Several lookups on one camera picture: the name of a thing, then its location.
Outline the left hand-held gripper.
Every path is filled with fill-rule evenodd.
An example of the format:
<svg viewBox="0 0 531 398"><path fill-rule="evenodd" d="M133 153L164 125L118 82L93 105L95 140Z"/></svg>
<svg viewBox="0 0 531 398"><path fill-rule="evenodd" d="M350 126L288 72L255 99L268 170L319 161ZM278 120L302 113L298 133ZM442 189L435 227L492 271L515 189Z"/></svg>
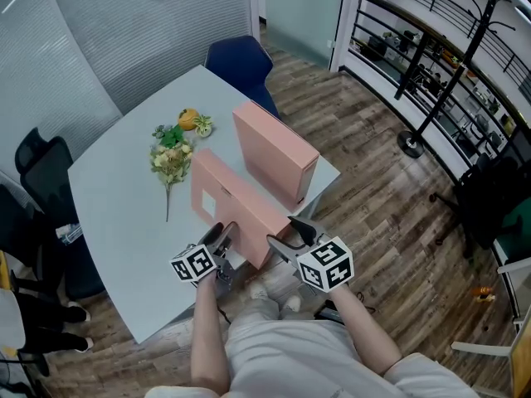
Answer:
<svg viewBox="0 0 531 398"><path fill-rule="evenodd" d="M210 273L217 275L218 291L228 293L236 282L236 271L226 259L237 233L237 223L218 222L198 241L174 256L169 264L180 281L198 284Z"/></svg>

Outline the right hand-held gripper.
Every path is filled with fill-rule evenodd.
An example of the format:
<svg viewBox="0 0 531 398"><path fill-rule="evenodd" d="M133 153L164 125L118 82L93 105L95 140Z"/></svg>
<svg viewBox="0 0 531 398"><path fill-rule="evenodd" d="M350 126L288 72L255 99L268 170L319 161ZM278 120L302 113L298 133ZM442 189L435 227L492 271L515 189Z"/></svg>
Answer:
<svg viewBox="0 0 531 398"><path fill-rule="evenodd" d="M297 261L304 283L329 293L354 277L352 251L339 237L336 236L308 251L308 245L318 243L319 238L326 234L326 230L309 218L289 216L289 219L290 226L299 234L304 244L292 245L274 235L267 235L266 240L271 251L286 263L295 264Z"/></svg>

